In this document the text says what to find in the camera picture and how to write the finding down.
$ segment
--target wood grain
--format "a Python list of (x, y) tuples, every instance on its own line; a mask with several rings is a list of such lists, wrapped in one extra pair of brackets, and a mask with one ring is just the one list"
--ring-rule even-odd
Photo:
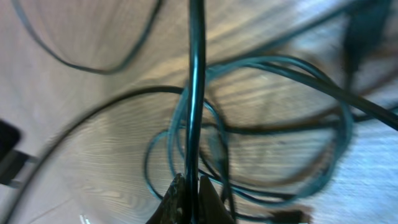
[[(64, 59), (96, 68), (117, 64), (136, 41), (153, 0), (137, 1), (22, 1), (36, 31)], [(208, 1), (206, 4), (208, 61), (239, 55), (291, 30), (344, 1)], [(183, 86), (188, 71), (187, 3), (165, 1), (147, 43), (131, 66), (113, 76), (99, 76), (60, 65), (33, 43), (11, 4), (0, 1), (0, 115), (25, 131), (20, 149), (37, 155), (55, 133), (82, 111), (117, 93), (149, 85)], [(291, 41), (279, 53), (308, 60), (341, 82), (341, 45), (344, 18), (334, 20)], [(388, 36), (394, 36), (390, 26)], [(387, 41), (379, 54), (361, 68), (356, 91), (375, 89), (367, 98), (387, 106), (396, 93), (397, 42)], [(331, 108), (335, 102), (311, 88), (286, 78), (240, 69), (208, 87), (207, 97), (217, 102), (232, 125), (268, 125), (307, 118)], [(159, 204), (142, 176), (142, 161), (149, 140), (167, 128), (178, 96), (153, 94), (127, 101), (86, 123), (63, 146), (48, 169), (58, 175), (43, 180), (50, 188), (68, 186), (66, 192), (40, 209), (30, 202), (26, 223), (53, 223), (62, 211), (75, 208), (104, 223), (143, 223)], [(205, 119), (211, 121), (206, 112)], [(235, 181), (292, 192), (307, 182), (298, 170), (325, 148), (333, 132), (308, 131), (280, 136), (231, 136), (231, 165)], [(397, 134), (378, 122), (356, 127), (356, 138), (332, 183), (322, 193), (298, 202), (311, 212), (314, 223), (395, 223), (398, 179), (394, 149)], [(175, 153), (175, 168), (182, 160)], [(170, 175), (165, 141), (150, 157), (149, 175), (162, 194)], [(31, 198), (48, 198), (50, 190), (37, 187)], [(237, 198), (238, 210), (265, 214), (268, 210)], [(65, 219), (74, 222), (77, 219)]]

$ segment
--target wire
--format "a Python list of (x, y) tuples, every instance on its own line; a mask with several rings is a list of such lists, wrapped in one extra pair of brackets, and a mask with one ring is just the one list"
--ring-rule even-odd
[[(74, 122), (68, 125), (64, 132), (57, 137), (53, 143), (51, 143), (48, 147), (43, 150), (43, 154), (40, 157), (40, 161), (34, 167), (30, 176), (28, 176), (25, 184), (22, 186), (14, 201), (11, 203), (8, 212), (3, 217), (3, 224), (10, 223), (12, 216), (16, 213), (18, 209), (19, 203), (24, 198), (24, 195), (30, 186), (31, 183), (34, 182), (37, 174), (42, 170), (46, 162), (51, 156), (56, 153), (57, 150), (60, 149), (62, 143), (66, 140), (66, 138), (73, 133), (76, 128), (80, 127), (83, 123), (88, 121), (89, 119), (94, 118), (99, 113), (110, 109), (113, 106), (116, 106), (123, 101), (129, 100), (136, 96), (150, 94), (150, 93), (176, 93), (181, 94), (179, 102), (175, 107), (174, 114), (172, 115), (172, 119), (170, 122), (170, 126), (167, 130), (161, 131), (159, 134), (155, 135), (154, 138), (150, 141), (148, 148), (146, 150), (145, 158), (144, 158), (144, 178), (147, 182), (147, 186), (151, 193), (162, 199), (162, 195), (158, 193), (152, 183), (150, 182), (149, 174), (148, 174), (148, 163), (150, 153), (156, 144), (163, 138), (167, 138), (167, 155), (169, 161), (169, 167), (172, 175), (176, 174), (174, 169), (174, 162), (172, 158), (173, 149), (175, 144), (177, 143), (177, 149), (179, 154), (184, 157), (184, 151), (180, 142), (180, 130), (186, 129), (187, 131), (187, 155), (186, 155), (186, 173), (187, 179), (189, 183), (189, 187), (191, 192), (195, 189), (197, 190), (197, 172), (201, 175), (207, 175), (213, 182), (223, 185), (223, 191), (221, 193), (221, 199), (224, 202), (226, 199), (229, 201), (229, 209), (232, 217), (238, 217), (242, 220), (248, 220), (252, 222), (268, 222), (272, 221), (272, 216), (266, 217), (254, 217), (250, 215), (241, 214), (235, 211), (234, 203), (233, 203), (233, 194), (235, 193), (237, 196), (242, 197), (250, 202), (256, 203), (258, 205), (263, 205), (267, 207), (279, 208), (281, 206), (286, 206), (295, 202), (296, 200), (304, 197), (308, 197), (314, 195), (315, 193), (321, 191), (327, 183), (329, 183), (335, 166), (339, 160), (339, 158), (346, 152), (348, 145), (351, 141), (353, 125), (355, 122), (364, 122), (369, 121), (370, 119), (378, 119), (384, 124), (390, 126), (391, 128), (398, 130), (398, 116), (394, 113), (398, 112), (398, 106), (393, 106), (388, 110), (360, 97), (352, 94), (350, 92), (350, 86), (347, 85), (344, 90), (338, 87), (333, 81), (322, 71), (320, 71), (317, 67), (312, 64), (300, 60), (299, 58), (284, 56), (284, 55), (270, 55), (270, 56), (259, 56), (260, 53), (267, 52), (269, 50), (274, 49), (280, 45), (286, 44), (289, 40), (293, 39), (299, 34), (304, 33), (305, 31), (312, 29), (320, 24), (329, 21), (336, 16), (342, 15), (344, 13), (353, 12), (358, 8), (358, 6), (362, 4), (366, 4), (368, 2), (372, 2), (371, 0), (365, 1), (355, 1), (350, 2), (344, 6), (339, 7), (335, 11), (324, 15), (318, 20), (309, 23), (306, 26), (303, 26), (293, 32), (289, 32), (278, 39), (274, 39), (273, 41), (262, 44), (258, 48), (241, 54), (235, 58), (229, 58), (224, 60), (223, 62), (217, 62), (209, 65), (205, 69), (205, 17), (204, 17), (204, 7), (203, 1), (200, 0), (190, 0), (190, 44), (191, 44), (191, 53), (190, 53), (190, 85), (188, 88), (179, 88), (176, 86), (154, 86), (149, 88), (143, 88), (140, 90), (134, 90), (112, 98), (105, 103), (89, 110), (86, 113), (83, 113), (79, 116)], [(22, 23), (27, 29), (28, 33), (32, 36), (32, 38), (52, 57), (54, 57), (59, 62), (65, 64), (66, 66), (76, 68), (79, 70), (83, 70), (86, 72), (93, 72), (99, 74), (111, 74), (122, 70), (131, 62), (131, 60), (136, 56), (139, 49), (142, 47), (145, 42), (147, 36), (152, 29), (153, 23), (155, 21), (156, 15), (160, 11), (160, 7), (162, 5), (162, 1), (158, 0), (152, 10), (152, 14), (150, 19), (147, 22), (146, 28), (143, 30), (139, 41), (133, 47), (133, 50), (127, 58), (118, 66), (110, 69), (110, 70), (98, 70), (94, 68), (82, 67), (80, 65), (70, 64), (64, 60), (62, 60), (59, 56), (57, 56), (53, 51), (51, 51), (40, 39), (40, 37), (34, 32), (23, 8), (21, 7), (19, 0), (12, 0), (14, 8), (18, 16), (20, 17)], [(282, 65), (291, 65), (298, 68), (301, 68), (306, 73), (297, 72), (287, 67), (283, 67), (277, 64)], [(208, 85), (213, 80), (216, 80), (222, 76), (227, 75), (230, 72), (233, 72), (236, 69), (249, 67), (254, 69), (260, 69), (266, 72), (275, 73), (278, 75), (282, 75), (284, 77), (295, 80), (296, 82), (303, 83), (304, 85), (310, 86), (318, 91), (321, 91), (327, 95), (330, 95), (336, 98), (339, 102), (340, 112), (338, 113), (338, 119), (333, 121), (326, 121), (322, 119), (314, 120), (314, 121), (306, 121), (300, 123), (288, 124), (285, 126), (271, 126), (266, 128), (253, 128), (253, 127), (234, 127), (228, 126), (224, 121), (222, 116), (215, 110), (215, 107), (211, 105), (206, 99), (203, 98), (204, 87)], [(185, 109), (188, 105), (188, 116), (185, 121), (186, 124), (183, 123), (185, 114)], [(202, 105), (205, 105), (206, 109), (208, 109), (213, 115), (216, 123), (205, 123), (201, 124), (201, 114), (202, 114)], [(357, 109), (363, 111), (365, 115), (356, 116), (353, 115), (349, 106), (354, 106)], [(208, 159), (203, 155), (201, 150), (198, 151), (198, 137), (200, 135), (200, 128), (213, 128), (216, 130), (216, 138), (219, 141), (210, 141), (208, 144), (211, 149), (214, 158), (226, 158), (226, 159), (217, 159), (215, 161), (216, 167), (218, 168), (218, 173), (215, 171)], [(312, 175), (310, 182), (306, 184), (303, 188), (301, 188), (295, 194), (283, 194), (279, 192), (268, 192), (265, 190), (257, 190), (255, 188), (245, 187), (239, 183), (232, 184), (230, 183), (229, 178), (229, 162), (228, 162), (228, 134), (242, 134), (242, 135), (269, 135), (269, 134), (282, 134), (282, 133), (290, 133), (297, 131), (306, 131), (312, 129), (321, 129), (321, 128), (333, 128), (335, 130), (335, 137), (332, 140), (333, 151), (330, 156), (330, 160), (326, 167), (322, 168), (321, 172), (317, 172), (316, 175)], [(207, 168), (208, 172), (201, 170), (198, 168), (198, 156), (202, 160), (202, 163)], [(191, 195), (192, 200), (195, 200), (195, 195)], [(272, 197), (276, 200), (263, 200), (258, 199), (256, 196), (266, 196)], [(197, 221), (197, 208), (195, 206), (198, 203), (192, 201), (193, 210), (192, 216), (193, 221)]]
[(122, 60), (122, 62), (109, 69), (98, 69), (98, 68), (90, 68), (82, 65), (75, 65), (73, 63), (67, 62), (64, 59), (62, 59), (59, 55), (57, 55), (47, 44), (44, 43), (44, 41), (40, 38), (40, 36), (36, 33), (34, 30), (32, 24), (30, 23), (28, 17), (26, 16), (24, 8), (21, 6), (21, 3), (19, 2), (20, 0), (11, 0), (12, 5), (14, 6), (14, 10), (16, 11), (19, 20), (21, 20), (22, 24), (24, 25), (26, 31), (28, 34), (32, 37), (34, 42), (41, 46), (41, 48), (46, 51), (49, 55), (51, 55), (55, 60), (59, 61), (60, 63), (70, 67), (74, 68), (77, 70), (81, 70), (84, 72), (91, 72), (91, 73), (96, 73), (100, 75), (111, 75), (118, 73), (122, 70), (124, 70), (138, 55), (138, 52), (148, 39), (148, 36), (150, 32), (152, 31), (152, 28), (154, 26), (154, 23), (156, 21), (156, 17), (159, 14), (160, 9), (162, 8), (163, 5), (163, 0), (156, 0), (154, 7), (152, 9), (152, 12), (150, 13), (149, 19), (146, 22), (146, 25), (139, 36), (137, 42), (134, 44), (132, 47), (131, 51), (127, 54), (126, 58)]

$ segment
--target wooden surface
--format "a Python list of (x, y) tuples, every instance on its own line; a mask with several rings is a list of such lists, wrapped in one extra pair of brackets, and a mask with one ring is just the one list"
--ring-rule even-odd
[[(340, 2), (344, 1), (208, 1), (208, 61), (251, 49)], [(120, 61), (137, 39), (153, 0), (22, 3), (37, 32), (63, 58), (106, 68)], [(395, 17), (386, 36), (396, 36), (394, 21)], [(317, 64), (340, 82), (343, 28), (344, 19), (337, 19), (279, 51)], [(396, 49), (396, 42), (387, 41), (366, 61), (358, 79), (356, 89), (383, 106), (398, 101)], [(127, 70), (108, 77), (80, 72), (60, 65), (33, 43), (11, 3), (0, 0), (0, 116), (24, 130), (19, 149), (38, 155), (76, 115), (112, 95), (149, 85), (183, 86), (187, 52), (187, 3), (168, 0), (148, 42)], [(315, 90), (250, 69), (213, 82), (207, 95), (219, 104), (227, 122), (236, 125), (305, 118), (334, 105), (330, 97)], [(16, 223), (79, 223), (81, 213), (93, 224), (147, 220), (159, 202), (144, 183), (143, 155), (151, 137), (168, 126), (177, 100), (173, 94), (142, 96), (82, 127), (64, 145), (60, 158), (46, 168)], [(283, 190), (292, 191), (306, 183), (306, 175), (298, 175), (298, 180), (304, 180), (299, 184), (288, 184), (292, 180), (287, 177), (312, 161), (332, 134), (324, 130), (261, 138), (232, 136), (233, 178), (270, 188), (283, 185)], [(355, 136), (331, 184), (296, 206), (309, 211), (314, 223), (397, 223), (397, 133), (371, 121), (358, 125)], [(149, 166), (161, 193), (172, 180), (164, 146), (164, 141), (157, 145)], [(177, 154), (175, 158), (175, 167), (181, 170), (182, 161)], [(0, 189), (2, 207), (11, 192)], [(237, 200), (240, 212), (267, 212)]]

